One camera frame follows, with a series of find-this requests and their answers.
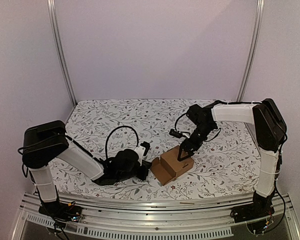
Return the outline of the brown cardboard box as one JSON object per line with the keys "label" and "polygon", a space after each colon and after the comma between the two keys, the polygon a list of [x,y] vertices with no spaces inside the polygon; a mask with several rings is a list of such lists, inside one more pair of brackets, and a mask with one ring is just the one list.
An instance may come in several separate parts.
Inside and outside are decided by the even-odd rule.
{"label": "brown cardboard box", "polygon": [[180,146],[177,145],[152,161],[150,170],[162,186],[175,181],[194,166],[194,160],[191,157],[182,161],[178,160],[179,148]]}

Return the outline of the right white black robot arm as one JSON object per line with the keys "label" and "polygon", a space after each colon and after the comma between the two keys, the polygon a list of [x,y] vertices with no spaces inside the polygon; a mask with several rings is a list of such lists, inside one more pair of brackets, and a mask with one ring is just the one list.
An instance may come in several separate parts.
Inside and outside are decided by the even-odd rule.
{"label": "right white black robot arm", "polygon": [[259,179],[248,213],[259,218],[268,210],[277,190],[282,165],[283,146],[288,140],[287,125],[271,98],[256,102],[225,102],[216,100],[206,106],[191,105],[185,116],[195,125],[194,131],[179,145],[177,160],[194,155],[207,142],[208,135],[221,122],[243,123],[254,128],[260,155]]}

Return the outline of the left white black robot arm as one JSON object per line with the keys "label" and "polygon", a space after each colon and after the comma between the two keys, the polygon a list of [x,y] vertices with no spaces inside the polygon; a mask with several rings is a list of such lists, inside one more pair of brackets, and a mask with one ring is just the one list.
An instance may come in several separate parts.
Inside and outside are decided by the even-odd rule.
{"label": "left white black robot arm", "polygon": [[58,158],[85,174],[99,186],[112,186],[130,178],[145,181],[152,164],[144,158],[150,149],[146,141],[137,142],[135,149],[124,149],[114,157],[105,159],[93,156],[66,131],[61,120],[55,120],[28,128],[24,132],[23,146],[17,152],[22,157],[23,173],[30,174],[45,209],[53,216],[64,213],[64,205],[58,201],[49,162]]}

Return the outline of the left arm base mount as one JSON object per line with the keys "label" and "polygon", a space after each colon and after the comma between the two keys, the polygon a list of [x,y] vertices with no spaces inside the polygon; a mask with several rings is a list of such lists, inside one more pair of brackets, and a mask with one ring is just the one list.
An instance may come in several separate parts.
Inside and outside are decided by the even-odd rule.
{"label": "left arm base mount", "polygon": [[75,201],[63,203],[58,197],[56,201],[52,202],[41,201],[38,210],[40,214],[62,222],[78,222],[82,218],[82,211],[83,208],[78,206]]}

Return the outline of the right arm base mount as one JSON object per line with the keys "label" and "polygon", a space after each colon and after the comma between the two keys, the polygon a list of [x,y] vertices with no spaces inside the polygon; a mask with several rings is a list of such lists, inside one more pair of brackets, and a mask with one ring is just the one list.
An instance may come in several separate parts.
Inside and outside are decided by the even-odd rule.
{"label": "right arm base mount", "polygon": [[274,195],[275,191],[269,196],[263,197],[255,191],[252,196],[252,203],[233,207],[230,217],[234,219],[235,223],[240,223],[272,215],[275,213],[272,204]]}

